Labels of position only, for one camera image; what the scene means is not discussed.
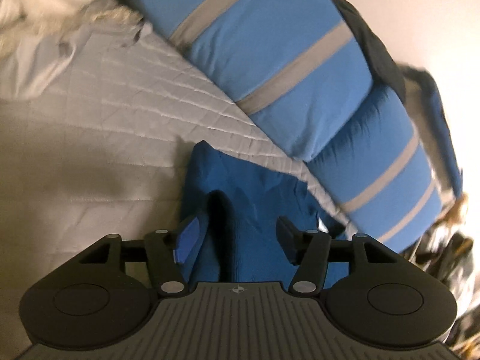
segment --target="quilted stitching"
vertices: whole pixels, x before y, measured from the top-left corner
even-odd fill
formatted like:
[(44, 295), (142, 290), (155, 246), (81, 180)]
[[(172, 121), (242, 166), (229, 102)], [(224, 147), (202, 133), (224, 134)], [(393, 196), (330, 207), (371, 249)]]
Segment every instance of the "quilted stitching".
[(123, 44), (121, 33), (95, 32), (39, 98), (0, 103), (1, 359), (28, 344), (16, 306), (36, 280), (107, 233), (134, 239), (177, 225), (200, 140), (307, 181), (335, 213), (304, 164), (166, 42)]

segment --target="white wall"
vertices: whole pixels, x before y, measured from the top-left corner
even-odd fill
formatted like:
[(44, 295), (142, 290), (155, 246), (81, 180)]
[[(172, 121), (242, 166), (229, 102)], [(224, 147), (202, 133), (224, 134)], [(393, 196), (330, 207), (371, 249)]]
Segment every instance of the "white wall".
[(480, 0), (349, 0), (392, 57), (437, 81), (480, 247)]

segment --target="ribbed gray plate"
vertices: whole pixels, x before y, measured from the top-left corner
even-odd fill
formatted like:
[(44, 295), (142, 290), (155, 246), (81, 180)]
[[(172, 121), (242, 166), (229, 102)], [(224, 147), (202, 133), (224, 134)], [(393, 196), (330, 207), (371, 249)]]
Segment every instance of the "ribbed gray plate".
[(31, 347), (21, 360), (454, 360), (443, 344), (387, 351), (354, 341), (328, 321), (315, 300), (279, 283), (201, 283), (165, 299), (129, 338), (102, 349)]

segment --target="black cloth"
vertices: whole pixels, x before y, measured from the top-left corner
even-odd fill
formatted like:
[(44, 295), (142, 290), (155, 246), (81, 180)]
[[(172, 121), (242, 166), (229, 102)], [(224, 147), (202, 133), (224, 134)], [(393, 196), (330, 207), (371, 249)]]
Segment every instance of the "black cloth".
[(347, 0), (332, 0), (343, 20), (350, 27), (363, 55), (367, 60), (373, 80), (392, 88), (402, 103), (405, 102), (406, 90), (402, 72), (388, 53), (385, 45), (363, 20), (358, 10)]

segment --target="beige stripe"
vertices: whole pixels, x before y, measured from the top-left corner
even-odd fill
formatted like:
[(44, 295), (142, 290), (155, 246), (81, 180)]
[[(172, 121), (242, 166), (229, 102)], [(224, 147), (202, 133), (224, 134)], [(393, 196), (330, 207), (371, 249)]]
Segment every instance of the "beige stripe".
[(260, 88), (237, 102), (236, 105), (247, 115), (264, 109), (300, 83), (352, 38), (353, 34), (349, 26), (342, 21)]
[(435, 184), (436, 184), (435, 180), (432, 179), (430, 182), (430, 185), (428, 186), (428, 188), (426, 189), (425, 193), (420, 198), (420, 200), (417, 202), (415, 207), (412, 208), (410, 212), (406, 214), (400, 222), (398, 222), (395, 226), (393, 226), (390, 230), (388, 230), (385, 234), (383, 234), (380, 238), (378, 238), (380, 242), (388, 241), (396, 233), (398, 233), (406, 225), (408, 225), (413, 218), (415, 218), (415, 216), (422, 210), (425, 204), (427, 204), (428, 199), (430, 199), (431, 194), (434, 192)]
[(191, 44), (217, 17), (238, 0), (205, 0), (180, 23), (170, 37), (176, 47)]
[(406, 167), (410, 159), (415, 154), (419, 146), (420, 139), (417, 128), (413, 126), (413, 136), (406, 144), (402, 153), (393, 161), (386, 171), (382, 173), (373, 183), (365, 188), (361, 193), (352, 200), (340, 204), (340, 208), (344, 212), (352, 212), (358, 210), (363, 205), (373, 199), (383, 188), (385, 188), (397, 175)]

